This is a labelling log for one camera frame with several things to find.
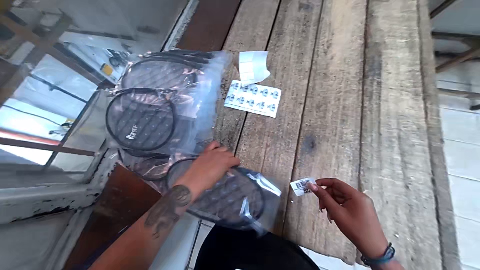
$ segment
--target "label sticker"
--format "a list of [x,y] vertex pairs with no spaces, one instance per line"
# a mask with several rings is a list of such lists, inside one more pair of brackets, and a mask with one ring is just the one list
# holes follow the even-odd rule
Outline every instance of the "label sticker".
[[278,88],[261,85],[241,86],[240,81],[233,80],[224,106],[275,118],[281,95],[282,90]]
[[305,193],[312,192],[307,186],[308,182],[315,184],[315,179],[312,177],[303,178],[303,179],[291,182],[290,186],[292,187],[293,192],[295,192],[295,195],[302,196]]

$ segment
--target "black pants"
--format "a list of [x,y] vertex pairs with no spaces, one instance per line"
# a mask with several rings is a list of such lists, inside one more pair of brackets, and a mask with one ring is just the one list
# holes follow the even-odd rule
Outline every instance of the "black pants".
[[214,226],[198,253],[195,270],[318,270],[298,245],[272,233]]

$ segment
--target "logo print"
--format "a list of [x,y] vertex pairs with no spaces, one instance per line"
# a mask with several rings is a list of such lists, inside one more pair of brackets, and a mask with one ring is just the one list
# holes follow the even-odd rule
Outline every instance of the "logo print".
[[137,129],[138,129],[138,126],[133,125],[132,132],[130,132],[130,134],[128,134],[125,138],[129,140],[135,139],[135,137],[137,136]]

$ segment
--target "forearm tattoo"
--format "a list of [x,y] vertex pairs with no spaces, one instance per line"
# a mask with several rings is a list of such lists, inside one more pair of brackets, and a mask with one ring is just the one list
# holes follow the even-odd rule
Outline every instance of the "forearm tattoo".
[[160,236],[161,231],[168,230],[178,221],[177,208],[187,206],[191,199],[192,195],[186,186],[176,185],[152,206],[144,225],[145,227],[155,226],[154,239]]

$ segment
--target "wrist bracelet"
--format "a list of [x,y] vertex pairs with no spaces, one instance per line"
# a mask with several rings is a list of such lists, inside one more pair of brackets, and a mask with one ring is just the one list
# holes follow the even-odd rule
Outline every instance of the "wrist bracelet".
[[367,258],[365,256],[362,256],[360,257],[360,259],[362,260],[362,262],[366,265],[366,266],[370,266],[372,264],[384,264],[384,263],[387,263],[389,261],[391,261],[393,259],[393,256],[395,255],[395,249],[392,247],[392,243],[388,243],[388,247],[387,249],[385,250],[384,254],[380,257],[380,258],[377,258],[377,259],[370,259],[370,258]]

